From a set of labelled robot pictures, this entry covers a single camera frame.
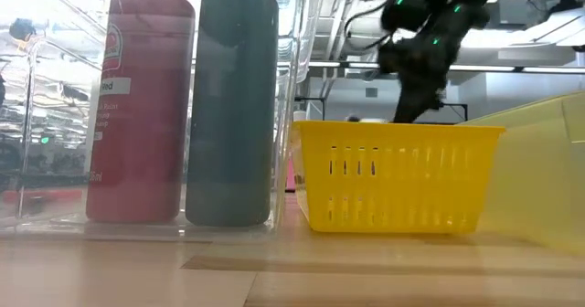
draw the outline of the wooden table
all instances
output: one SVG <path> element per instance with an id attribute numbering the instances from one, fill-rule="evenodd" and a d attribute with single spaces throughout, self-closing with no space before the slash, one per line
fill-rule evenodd
<path id="1" fill-rule="evenodd" d="M 0 305 L 585 306 L 585 258 L 489 234 L 313 233 L 293 198 L 263 243 L 0 242 Z"/>

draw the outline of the red bottle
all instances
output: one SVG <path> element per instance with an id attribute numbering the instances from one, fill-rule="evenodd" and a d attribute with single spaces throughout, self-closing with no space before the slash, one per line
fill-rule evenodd
<path id="1" fill-rule="evenodd" d="M 179 210 L 195 11 L 187 0 L 112 0 L 86 213 L 162 222 Z"/>

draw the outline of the ceiling light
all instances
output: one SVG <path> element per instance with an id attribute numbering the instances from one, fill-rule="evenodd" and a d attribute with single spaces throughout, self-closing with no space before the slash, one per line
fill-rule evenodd
<path id="1" fill-rule="evenodd" d="M 525 67 L 524 72 L 543 74 L 585 74 L 584 68 Z"/>
<path id="2" fill-rule="evenodd" d="M 510 72 L 514 70 L 512 66 L 474 66 L 474 65 L 451 65 L 450 70 L 470 71 L 470 72 Z"/>
<path id="3" fill-rule="evenodd" d="M 378 69 L 377 63 L 348 63 L 347 66 L 351 69 Z"/>
<path id="4" fill-rule="evenodd" d="M 318 67 L 318 68 L 339 68 L 341 66 L 341 63 L 339 61 L 311 61 L 310 66 L 312 67 Z"/>

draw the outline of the clear acrylic organizer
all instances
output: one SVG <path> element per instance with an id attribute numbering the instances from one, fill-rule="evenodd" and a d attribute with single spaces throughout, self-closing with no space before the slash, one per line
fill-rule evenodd
<path id="1" fill-rule="evenodd" d="M 197 44 L 200 0 L 187 1 L 196 11 Z M 8 25 L 17 18 L 36 16 L 31 19 L 37 33 L 25 43 L 13 40 L 14 56 L 1 72 L 6 96 L 0 111 L 0 236 L 199 241 L 269 237 L 281 218 L 294 88 L 297 73 L 306 75 L 315 8 L 320 3 L 276 1 L 280 23 L 278 68 L 273 69 L 277 85 L 271 208 L 269 219 L 252 228 L 191 225 L 184 212 L 185 182 L 174 221 L 130 225 L 89 221 L 85 201 L 106 35 L 104 9 L 109 0 L 21 0 L 27 6 L 5 11 L 2 19 Z M 195 65 L 196 52 L 193 55 Z M 186 150 L 188 140 L 186 130 Z"/>

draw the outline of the yellow plastic basket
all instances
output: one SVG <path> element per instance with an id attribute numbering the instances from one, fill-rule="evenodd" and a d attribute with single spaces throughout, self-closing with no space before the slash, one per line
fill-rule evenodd
<path id="1" fill-rule="evenodd" d="M 295 122 L 299 205 L 316 231 L 473 232 L 504 130 Z"/>

